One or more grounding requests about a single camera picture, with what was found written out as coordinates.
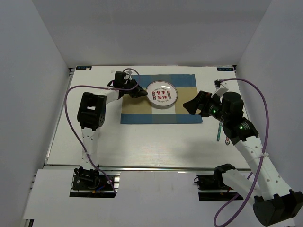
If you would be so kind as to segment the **white plate with red print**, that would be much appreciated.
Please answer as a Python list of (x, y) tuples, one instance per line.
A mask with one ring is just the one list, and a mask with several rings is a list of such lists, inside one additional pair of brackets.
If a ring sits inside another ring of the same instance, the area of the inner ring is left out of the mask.
[(155, 81), (150, 83), (146, 90), (147, 100), (151, 106), (157, 109), (168, 109), (172, 107), (178, 99), (178, 91), (166, 81)]

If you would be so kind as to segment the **blue tan white placemat cloth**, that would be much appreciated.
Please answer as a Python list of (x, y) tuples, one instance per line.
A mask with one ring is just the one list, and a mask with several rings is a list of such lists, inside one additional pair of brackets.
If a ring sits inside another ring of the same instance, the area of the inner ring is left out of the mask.
[(147, 86), (155, 81), (171, 83), (178, 91), (176, 103), (168, 109), (152, 107), (146, 96), (131, 98), (122, 97), (121, 124), (198, 124), (202, 118), (191, 115), (183, 107), (185, 102), (192, 100), (198, 94), (194, 74), (159, 74), (133, 75), (139, 85), (146, 90)]

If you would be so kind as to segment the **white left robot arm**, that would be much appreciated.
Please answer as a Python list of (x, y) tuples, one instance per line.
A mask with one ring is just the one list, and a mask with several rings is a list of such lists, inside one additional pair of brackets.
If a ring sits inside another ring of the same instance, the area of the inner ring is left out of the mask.
[(98, 165), (98, 138), (100, 128), (105, 122), (106, 105), (128, 94), (131, 98), (148, 95), (138, 83), (126, 72), (116, 72), (115, 78), (100, 94), (85, 92), (82, 95), (77, 120), (82, 133), (82, 161), (84, 169), (95, 169)]

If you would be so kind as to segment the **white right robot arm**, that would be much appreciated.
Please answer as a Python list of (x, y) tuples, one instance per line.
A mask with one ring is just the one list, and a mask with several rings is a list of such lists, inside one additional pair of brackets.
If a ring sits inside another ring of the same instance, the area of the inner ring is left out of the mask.
[(295, 217), (303, 206), (302, 192), (294, 192), (278, 173), (258, 136), (253, 123), (243, 116), (243, 100), (236, 92), (222, 96), (200, 91), (184, 103), (191, 114), (200, 110), (201, 117), (213, 117), (223, 124), (223, 132), (244, 157), (257, 180), (253, 192), (252, 182), (242, 176), (233, 165), (224, 164), (214, 171), (214, 184), (218, 188), (231, 187), (243, 198), (249, 198), (258, 221), (264, 226)]

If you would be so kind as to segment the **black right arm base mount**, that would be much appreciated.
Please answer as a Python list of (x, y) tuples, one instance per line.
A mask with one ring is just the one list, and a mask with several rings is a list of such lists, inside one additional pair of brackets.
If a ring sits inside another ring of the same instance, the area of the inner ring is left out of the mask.
[(199, 201), (229, 201), (234, 196), (236, 200), (243, 200), (231, 187), (223, 183), (223, 173), (236, 170), (231, 164), (224, 164), (215, 168), (213, 174), (197, 175), (193, 182), (198, 187)]

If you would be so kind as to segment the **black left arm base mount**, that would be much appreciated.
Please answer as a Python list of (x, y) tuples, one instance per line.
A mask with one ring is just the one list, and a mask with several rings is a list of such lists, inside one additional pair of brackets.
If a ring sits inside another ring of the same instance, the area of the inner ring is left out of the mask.
[(72, 198), (115, 198), (119, 177), (108, 175), (108, 178), (94, 169), (75, 168), (71, 184), (70, 197)]

